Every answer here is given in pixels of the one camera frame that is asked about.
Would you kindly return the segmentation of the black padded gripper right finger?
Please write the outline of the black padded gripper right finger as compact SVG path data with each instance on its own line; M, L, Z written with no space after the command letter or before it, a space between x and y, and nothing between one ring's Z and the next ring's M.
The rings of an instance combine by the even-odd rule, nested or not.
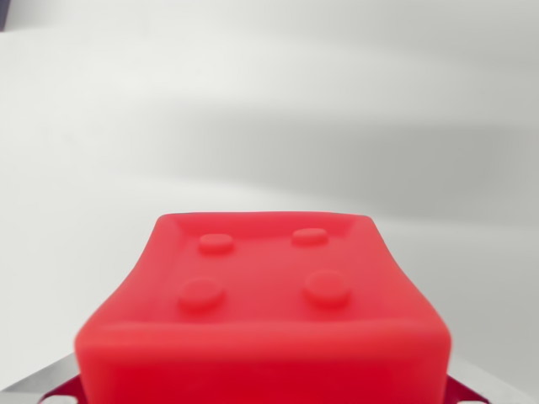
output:
M451 362L445 403L530 403L531 397L469 362Z

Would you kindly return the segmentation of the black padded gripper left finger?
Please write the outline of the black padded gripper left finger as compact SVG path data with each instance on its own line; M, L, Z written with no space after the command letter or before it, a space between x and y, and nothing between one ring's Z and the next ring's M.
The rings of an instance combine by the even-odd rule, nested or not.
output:
M1 403L86 403L73 353L1 390Z

